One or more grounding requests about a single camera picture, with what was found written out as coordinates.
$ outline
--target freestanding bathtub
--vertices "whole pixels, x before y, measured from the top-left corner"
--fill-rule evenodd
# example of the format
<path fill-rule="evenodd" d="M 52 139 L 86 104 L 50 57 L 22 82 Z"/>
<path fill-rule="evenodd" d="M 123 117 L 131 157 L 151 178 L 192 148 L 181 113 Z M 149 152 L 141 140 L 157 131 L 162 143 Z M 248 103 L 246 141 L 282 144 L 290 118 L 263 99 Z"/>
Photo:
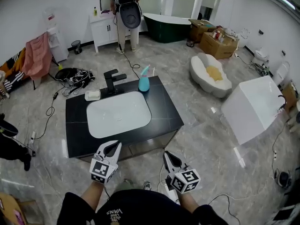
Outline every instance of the freestanding bathtub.
<path fill-rule="evenodd" d="M 150 36 L 160 43 L 171 43 L 188 37 L 191 22 L 187 18 L 143 14 Z"/>

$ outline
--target blue soap dispenser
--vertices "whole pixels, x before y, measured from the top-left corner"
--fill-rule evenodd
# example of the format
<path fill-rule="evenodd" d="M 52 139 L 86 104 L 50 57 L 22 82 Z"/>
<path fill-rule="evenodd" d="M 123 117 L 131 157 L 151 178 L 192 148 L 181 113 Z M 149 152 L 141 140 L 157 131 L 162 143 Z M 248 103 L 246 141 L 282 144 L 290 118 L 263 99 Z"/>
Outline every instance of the blue soap dispenser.
<path fill-rule="evenodd" d="M 150 67 L 150 65 L 145 67 L 141 73 L 142 77 L 140 78 L 140 81 L 139 81 L 139 90 L 142 92 L 146 92 L 150 88 L 149 78 L 147 77 L 147 72 L 149 70 L 149 67 Z"/>

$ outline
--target marble floor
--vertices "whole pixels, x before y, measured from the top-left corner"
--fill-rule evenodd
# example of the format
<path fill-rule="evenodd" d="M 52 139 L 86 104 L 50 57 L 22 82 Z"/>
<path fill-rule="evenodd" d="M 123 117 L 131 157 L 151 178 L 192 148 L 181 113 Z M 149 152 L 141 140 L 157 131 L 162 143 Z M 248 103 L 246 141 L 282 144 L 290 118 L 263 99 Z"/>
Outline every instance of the marble floor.
<path fill-rule="evenodd" d="M 202 189 L 192 192 L 194 198 L 199 204 L 206 204 L 218 194 L 226 193 L 236 199 L 230 200 L 230 210 L 240 219 L 241 224 L 264 224 L 280 206 L 285 192 L 271 178 L 271 147 L 288 119 L 287 114 L 282 113 L 265 133 L 239 146 L 220 111 L 224 99 L 204 92 L 190 78 L 190 58 L 201 51 L 197 46 L 189 48 L 185 41 L 160 44 L 145 35 L 140 36 L 140 45 L 135 53 L 130 51 L 129 44 L 126 46 L 126 55 L 131 63 L 141 65 L 138 72 L 151 64 L 150 74 L 159 76 L 185 123 L 168 149 L 183 154 L 200 174 Z M 63 67 L 90 69 L 96 77 L 79 94 L 105 87 L 103 73 L 114 68 L 127 74 L 127 79 L 120 83 L 136 79 L 126 58 L 116 53 L 115 49 L 116 44 L 106 45 L 99 48 L 99 53 L 95 53 L 91 45 L 84 47 L 80 55 L 70 52 L 68 60 L 62 62 Z M 237 54 L 247 63 L 252 57 L 245 49 L 238 50 Z M 220 61 L 233 88 L 242 81 L 258 77 L 239 58 L 233 56 Z M 54 75 L 56 71 L 57 67 L 53 65 L 51 73 Z M 12 92 L 11 98 L 0 106 L 0 112 L 5 113 L 6 120 L 18 128 L 19 141 L 26 143 L 33 131 L 37 135 L 43 133 L 47 121 L 45 112 L 59 88 L 61 85 L 50 77 L 44 78 L 36 90 L 33 90 L 29 81 Z M 60 93 L 54 101 L 55 113 L 49 120 L 45 135 L 34 143 L 37 156 L 32 159 L 28 172 L 24 171 L 20 161 L 0 159 L 0 190 L 21 201 L 35 199 L 46 225 L 56 224 L 66 192 L 81 195 L 91 183 L 90 164 L 75 158 L 69 159 L 66 155 L 66 99 Z M 274 167 L 281 171 L 293 171 L 299 165 L 298 138 L 290 135 L 285 127 L 275 146 L 277 159 Z M 245 168 L 239 164 L 234 148 L 238 149 L 244 159 Z M 148 180 L 153 190 L 157 190 L 163 165 L 162 155 L 163 151 L 156 150 L 120 162 L 118 172 L 107 186 L 107 192 L 111 194 L 124 178 L 130 178 L 138 185 Z M 161 178 L 164 179 L 166 175 L 163 169 Z M 106 200 L 104 194 L 100 206 Z M 211 205 L 228 224 L 238 224 L 228 213 L 226 197 L 217 198 Z"/>

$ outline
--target soap dish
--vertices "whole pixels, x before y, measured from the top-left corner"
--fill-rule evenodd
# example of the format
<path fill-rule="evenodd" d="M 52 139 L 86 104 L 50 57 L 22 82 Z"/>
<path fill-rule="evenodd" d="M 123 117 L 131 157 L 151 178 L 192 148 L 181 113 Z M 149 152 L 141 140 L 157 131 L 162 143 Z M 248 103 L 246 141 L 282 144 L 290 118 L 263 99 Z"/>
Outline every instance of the soap dish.
<path fill-rule="evenodd" d="M 86 91 L 84 98 L 86 101 L 97 101 L 100 100 L 100 90 Z"/>

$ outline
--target toilet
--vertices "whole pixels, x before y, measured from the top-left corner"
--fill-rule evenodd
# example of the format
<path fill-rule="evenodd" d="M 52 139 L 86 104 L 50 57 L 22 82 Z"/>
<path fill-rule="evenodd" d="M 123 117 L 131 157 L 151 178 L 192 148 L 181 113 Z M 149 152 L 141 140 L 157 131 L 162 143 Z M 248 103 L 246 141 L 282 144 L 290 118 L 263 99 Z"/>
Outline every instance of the toilet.
<path fill-rule="evenodd" d="M 252 63 L 257 63 L 259 65 L 263 65 L 269 59 L 269 55 L 267 52 L 261 48 L 260 50 L 256 50 L 254 53 L 254 58 L 252 59 Z"/>
<path fill-rule="evenodd" d="M 277 69 L 276 73 L 273 76 L 273 81 L 278 86 L 286 77 L 290 70 L 290 64 L 288 62 L 284 62 L 280 65 L 280 67 Z"/>

